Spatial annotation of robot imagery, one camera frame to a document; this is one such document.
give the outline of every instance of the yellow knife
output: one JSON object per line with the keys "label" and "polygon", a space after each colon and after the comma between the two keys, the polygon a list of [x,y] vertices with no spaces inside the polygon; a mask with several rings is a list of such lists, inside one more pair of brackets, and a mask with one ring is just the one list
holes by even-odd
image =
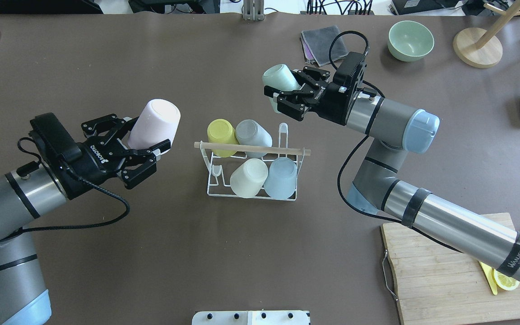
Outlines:
{"label": "yellow knife", "polygon": [[491,287],[491,292],[497,295],[497,283],[493,279],[493,268],[489,267],[489,265],[479,261],[481,264],[481,268],[483,268],[483,272],[485,272],[485,277],[487,278],[487,282],[489,282],[489,286]]}

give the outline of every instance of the round wooden base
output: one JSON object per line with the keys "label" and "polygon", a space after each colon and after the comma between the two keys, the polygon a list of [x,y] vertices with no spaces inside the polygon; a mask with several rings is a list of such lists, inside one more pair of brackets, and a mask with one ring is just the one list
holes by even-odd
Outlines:
{"label": "round wooden base", "polygon": [[460,31],[452,41],[455,53],[464,63],[475,68],[491,68],[501,61],[503,57],[503,46],[495,36],[485,46],[477,49],[475,43],[487,31],[482,28],[467,28]]}

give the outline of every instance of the cutting board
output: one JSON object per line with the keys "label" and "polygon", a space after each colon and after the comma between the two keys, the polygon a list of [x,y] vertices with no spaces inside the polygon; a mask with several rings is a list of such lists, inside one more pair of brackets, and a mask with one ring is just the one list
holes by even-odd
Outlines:
{"label": "cutting board", "polygon": [[[514,229],[509,214],[485,217]],[[520,285],[491,293],[478,261],[397,223],[382,227],[402,325],[464,325],[520,319]]]}

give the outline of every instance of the gray cloth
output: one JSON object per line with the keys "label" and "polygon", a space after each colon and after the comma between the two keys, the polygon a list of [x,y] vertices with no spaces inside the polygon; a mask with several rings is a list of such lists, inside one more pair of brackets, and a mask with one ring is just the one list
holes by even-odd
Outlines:
{"label": "gray cloth", "polygon": [[[328,50],[334,37],[340,33],[337,25],[324,27],[320,29],[312,29],[310,31],[301,31],[302,40],[308,46],[312,56],[316,60],[318,66],[324,66],[330,63],[328,59]],[[342,41],[338,39],[332,49],[332,60],[344,58],[348,54],[348,50]]]}

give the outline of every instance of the mint green cup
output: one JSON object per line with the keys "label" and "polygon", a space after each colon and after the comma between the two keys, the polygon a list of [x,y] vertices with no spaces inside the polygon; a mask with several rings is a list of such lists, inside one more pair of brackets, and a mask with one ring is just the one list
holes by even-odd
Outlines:
{"label": "mint green cup", "polygon": [[400,61],[413,62],[429,54],[435,38],[427,27],[416,21],[403,20],[388,31],[388,50]]}

